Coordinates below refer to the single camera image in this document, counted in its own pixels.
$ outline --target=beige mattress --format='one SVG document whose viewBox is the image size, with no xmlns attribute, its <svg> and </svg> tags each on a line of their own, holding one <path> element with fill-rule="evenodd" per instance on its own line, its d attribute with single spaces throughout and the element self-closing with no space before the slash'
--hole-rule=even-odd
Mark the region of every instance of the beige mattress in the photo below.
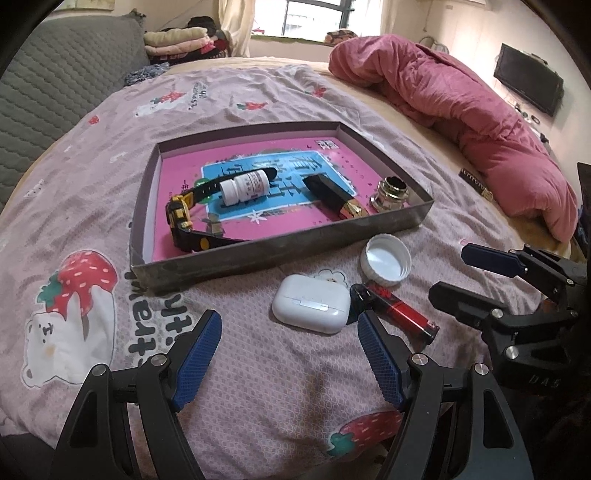
<svg viewBox="0 0 591 480">
<path fill-rule="evenodd" d="M 397 127 L 408 138 L 413 140 L 416 144 L 423 147 L 431 153 L 433 158 L 445 164 L 453 172 L 458 172 L 467 168 L 474 175 L 478 176 L 476 170 L 471 167 L 459 149 L 451 142 L 443 138 L 438 133 L 424 128 L 416 124 L 411 119 L 407 118 L 395 108 L 393 108 L 382 96 L 371 92 L 367 89 L 361 89 L 352 86 L 342 80 L 335 78 L 328 70 L 328 64 L 324 62 L 305 62 L 302 60 L 292 59 L 278 59 L 275 57 L 258 57 L 254 59 L 243 58 L 229 58 L 229 59 L 212 59 L 189 62 L 174 66 L 166 75 L 172 75 L 181 72 L 196 72 L 199 70 L 212 70 L 220 67 L 230 67 L 236 69 L 245 69 L 250 67 L 278 67 L 289 64 L 305 64 L 307 63 L 316 73 L 324 76 L 326 80 L 332 83 L 345 93 L 355 97 L 357 100 L 363 102 L 376 113 L 380 114 L 384 120 L 391 125 Z M 29 171 L 25 173 L 19 185 L 15 188 L 9 202 L 12 198 L 19 194 L 20 185 L 23 180 L 30 174 L 31 170 L 35 168 L 38 160 L 31 166 Z M 496 203 L 489 203 L 482 199 L 488 208 L 494 211 L 504 222 L 515 231 L 517 239 L 524 244 L 530 244 L 538 248 L 544 248 L 553 251 L 561 256 L 569 257 L 571 253 L 570 244 L 561 244 L 555 240 L 543 223 L 539 220 L 531 220 L 526 218 L 508 218 L 505 216 Z"/>
</svg>

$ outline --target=small glass jar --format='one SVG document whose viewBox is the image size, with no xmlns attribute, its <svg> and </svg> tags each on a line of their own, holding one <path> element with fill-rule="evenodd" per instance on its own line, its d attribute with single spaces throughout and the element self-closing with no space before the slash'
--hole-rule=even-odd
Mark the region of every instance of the small glass jar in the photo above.
<svg viewBox="0 0 591 480">
<path fill-rule="evenodd" d="M 378 183 L 378 189 L 369 199 L 378 212 L 400 210 L 408 200 L 406 183 L 398 177 L 386 177 Z"/>
</svg>

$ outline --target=tray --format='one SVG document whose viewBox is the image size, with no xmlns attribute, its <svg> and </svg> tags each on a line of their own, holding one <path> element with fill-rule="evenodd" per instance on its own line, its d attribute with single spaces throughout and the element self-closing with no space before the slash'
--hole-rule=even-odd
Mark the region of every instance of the tray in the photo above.
<svg viewBox="0 0 591 480">
<path fill-rule="evenodd" d="M 224 207 L 212 196 L 191 210 L 194 229 L 223 232 L 239 244 L 187 254 L 177 250 L 164 206 L 174 194 L 220 175 L 275 166 L 269 196 Z M 304 176 L 324 173 L 355 196 L 371 216 L 339 220 L 317 203 Z M 405 208 L 376 213 L 369 197 L 396 175 L 408 185 Z M 142 178 L 131 229 L 131 269 L 152 291 L 268 268 L 419 225 L 431 196 L 370 141 L 339 122 L 286 122 L 233 127 L 155 146 Z"/>
</svg>

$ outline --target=robotic arm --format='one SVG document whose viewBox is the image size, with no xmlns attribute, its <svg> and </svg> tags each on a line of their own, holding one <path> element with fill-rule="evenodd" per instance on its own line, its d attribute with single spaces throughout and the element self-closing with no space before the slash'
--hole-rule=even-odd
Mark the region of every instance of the robotic arm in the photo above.
<svg viewBox="0 0 591 480">
<path fill-rule="evenodd" d="M 514 316 L 498 301 L 434 285 L 429 299 L 435 308 L 482 332 L 491 372 L 480 363 L 440 367 L 423 353 L 413 354 L 400 337 L 387 333 L 369 309 L 372 302 L 358 303 L 365 309 L 357 325 L 363 350 L 384 399 L 405 413 L 378 480 L 533 480 L 499 385 L 553 395 L 581 384 L 588 358 L 585 266 L 528 246 L 506 254 L 470 244 L 462 258 L 522 277 L 555 302 L 557 311 Z M 208 310 L 166 355 L 115 372 L 103 364 L 93 367 L 64 425 L 50 480 L 141 478 L 126 403 L 139 405 L 158 478 L 203 480 L 176 413 L 195 398 L 221 333 L 219 314 Z M 449 410 L 440 417 L 443 404 Z"/>
</svg>

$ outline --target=black watch strap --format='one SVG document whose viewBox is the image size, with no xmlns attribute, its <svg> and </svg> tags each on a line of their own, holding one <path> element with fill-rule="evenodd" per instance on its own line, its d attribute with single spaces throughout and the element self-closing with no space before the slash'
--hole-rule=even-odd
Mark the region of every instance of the black watch strap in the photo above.
<svg viewBox="0 0 591 480">
<path fill-rule="evenodd" d="M 277 177 L 276 168 L 258 168 L 257 170 L 263 170 L 269 181 Z M 193 222 L 191 221 L 189 210 L 196 203 L 201 202 L 215 193 L 219 193 L 221 182 L 232 180 L 239 175 L 245 175 L 254 171 L 256 170 L 242 171 L 218 177 L 197 185 L 192 189 L 184 190 L 180 195 L 173 196 L 170 202 L 166 204 L 166 218 L 173 236 L 174 246 L 183 252 L 191 253 L 243 242 L 244 240 L 221 238 L 210 233 L 193 230 Z"/>
</svg>

